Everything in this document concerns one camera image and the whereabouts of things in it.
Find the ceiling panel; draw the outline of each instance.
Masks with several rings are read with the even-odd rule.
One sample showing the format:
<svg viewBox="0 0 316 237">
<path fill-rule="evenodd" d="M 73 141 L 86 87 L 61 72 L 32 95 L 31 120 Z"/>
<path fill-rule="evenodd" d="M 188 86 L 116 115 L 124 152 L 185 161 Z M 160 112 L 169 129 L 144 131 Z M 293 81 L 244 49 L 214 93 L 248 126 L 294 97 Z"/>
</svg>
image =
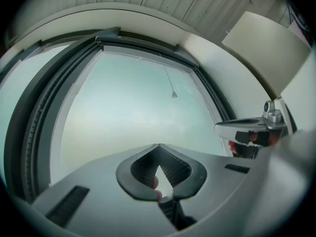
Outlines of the ceiling panel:
<svg viewBox="0 0 316 237">
<path fill-rule="evenodd" d="M 11 24 L 10 38 L 56 12 L 96 2 L 132 3 L 159 10 L 193 27 L 217 45 L 221 45 L 226 31 L 240 16 L 254 7 L 250 0 L 28 0 Z"/>
</svg>

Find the white ceiling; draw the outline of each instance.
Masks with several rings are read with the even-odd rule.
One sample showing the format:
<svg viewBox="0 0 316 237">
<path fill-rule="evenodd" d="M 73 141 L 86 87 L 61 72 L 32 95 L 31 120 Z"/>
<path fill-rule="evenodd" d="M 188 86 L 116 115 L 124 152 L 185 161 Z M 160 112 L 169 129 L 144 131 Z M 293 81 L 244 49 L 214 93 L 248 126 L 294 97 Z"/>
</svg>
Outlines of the white ceiling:
<svg viewBox="0 0 316 237">
<path fill-rule="evenodd" d="M 286 7 L 280 0 L 28 0 L 10 25 L 9 39 L 16 39 L 40 20 L 67 8 L 88 3 L 124 2 L 149 7 L 173 16 L 193 27 L 209 41 L 221 41 L 243 13 L 248 10 L 271 19 L 284 18 Z"/>
</svg>

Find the hanging cord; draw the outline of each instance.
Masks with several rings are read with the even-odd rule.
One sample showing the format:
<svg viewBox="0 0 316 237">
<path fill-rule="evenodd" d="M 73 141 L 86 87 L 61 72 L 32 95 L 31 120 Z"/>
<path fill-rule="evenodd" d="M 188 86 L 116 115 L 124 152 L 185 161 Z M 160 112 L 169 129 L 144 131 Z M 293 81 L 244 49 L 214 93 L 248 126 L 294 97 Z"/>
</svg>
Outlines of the hanging cord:
<svg viewBox="0 0 316 237">
<path fill-rule="evenodd" d="M 166 71 L 166 74 L 167 74 L 167 76 L 168 76 L 168 79 L 169 79 L 169 82 L 170 82 L 170 85 L 171 85 L 171 88 L 172 88 L 172 96 L 171 96 L 171 97 L 172 97 L 172 98 L 176 98 L 176 97 L 178 97 L 178 96 L 177 96 L 177 93 L 173 90 L 172 83 L 171 83 L 170 77 L 169 77 L 169 75 L 168 75 L 167 69 L 166 69 L 164 63 L 162 62 L 161 54 L 159 54 L 159 56 L 160 56 L 161 63 L 163 64 L 164 70 Z"/>
</svg>

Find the hand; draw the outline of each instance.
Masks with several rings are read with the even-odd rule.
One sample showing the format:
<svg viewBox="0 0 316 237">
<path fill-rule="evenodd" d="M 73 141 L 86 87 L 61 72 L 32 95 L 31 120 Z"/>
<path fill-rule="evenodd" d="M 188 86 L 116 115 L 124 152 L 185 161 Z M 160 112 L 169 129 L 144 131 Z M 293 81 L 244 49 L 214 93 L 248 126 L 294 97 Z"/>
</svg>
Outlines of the hand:
<svg viewBox="0 0 316 237">
<path fill-rule="evenodd" d="M 270 132 L 269 139 L 268 139 L 269 146 L 274 146 L 278 142 L 278 140 L 280 138 L 280 134 L 281 134 L 280 131 Z M 249 133 L 249 140 L 250 141 L 256 142 L 257 139 L 258 139 L 257 132 Z M 237 154 L 236 146 L 235 146 L 235 143 L 233 141 L 229 141 L 228 146 L 229 146 L 230 151 L 232 151 L 234 154 Z"/>
<path fill-rule="evenodd" d="M 155 190 L 155 192 L 158 193 L 158 203 L 160 203 L 161 199 L 162 199 L 162 193 L 161 193 L 161 191 L 156 191 L 156 188 L 158 187 L 158 184 L 159 184 L 158 177 L 155 176 L 155 179 L 154 179 L 154 190 Z"/>
</svg>

